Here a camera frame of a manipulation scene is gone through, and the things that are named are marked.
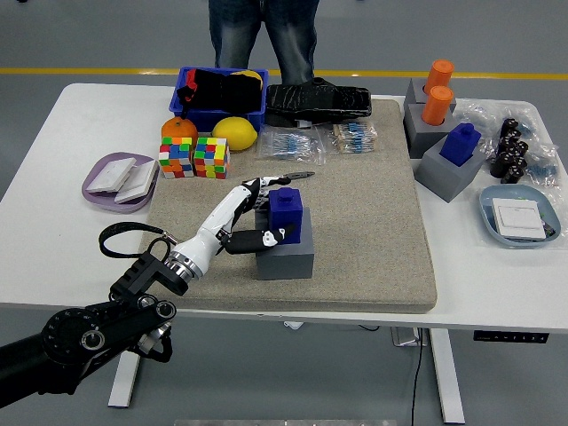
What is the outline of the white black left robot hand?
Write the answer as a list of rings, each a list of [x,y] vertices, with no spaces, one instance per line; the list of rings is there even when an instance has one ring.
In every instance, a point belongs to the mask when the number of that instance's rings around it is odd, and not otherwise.
[[[295,178],[293,174],[257,177],[234,187],[213,209],[192,239],[178,243],[172,249],[166,265],[188,282],[202,277],[209,269],[212,257],[223,250],[229,254],[257,253],[281,243],[296,229],[294,224],[272,230],[238,232],[233,227],[241,214],[260,209],[268,202],[267,186],[288,185]]]

